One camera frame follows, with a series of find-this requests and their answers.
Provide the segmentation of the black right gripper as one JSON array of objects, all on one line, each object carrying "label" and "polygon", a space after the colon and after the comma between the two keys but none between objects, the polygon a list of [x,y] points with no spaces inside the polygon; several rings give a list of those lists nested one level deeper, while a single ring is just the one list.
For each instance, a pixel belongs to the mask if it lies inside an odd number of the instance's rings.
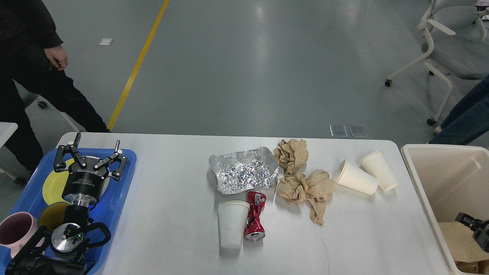
[{"label": "black right gripper", "polygon": [[474,231],[473,238],[484,252],[489,252],[489,221],[476,219],[468,214],[459,212],[455,221]]}]

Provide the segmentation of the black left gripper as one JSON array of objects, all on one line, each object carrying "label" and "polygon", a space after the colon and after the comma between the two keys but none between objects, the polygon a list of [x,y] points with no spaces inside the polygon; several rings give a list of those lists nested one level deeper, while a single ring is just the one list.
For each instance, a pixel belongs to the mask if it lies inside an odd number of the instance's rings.
[{"label": "black left gripper", "polygon": [[[81,133],[77,133],[72,144],[58,146],[54,159],[53,168],[55,172],[68,171],[68,178],[62,192],[62,198],[66,202],[85,200],[86,205],[96,205],[100,201],[103,188],[103,178],[120,181],[123,174],[127,157],[119,150],[120,140],[115,143],[112,155],[100,160],[92,155],[82,156],[78,151]],[[68,168],[63,160],[66,154],[72,155],[74,162]],[[118,162],[119,167],[108,173],[108,167]]]}]

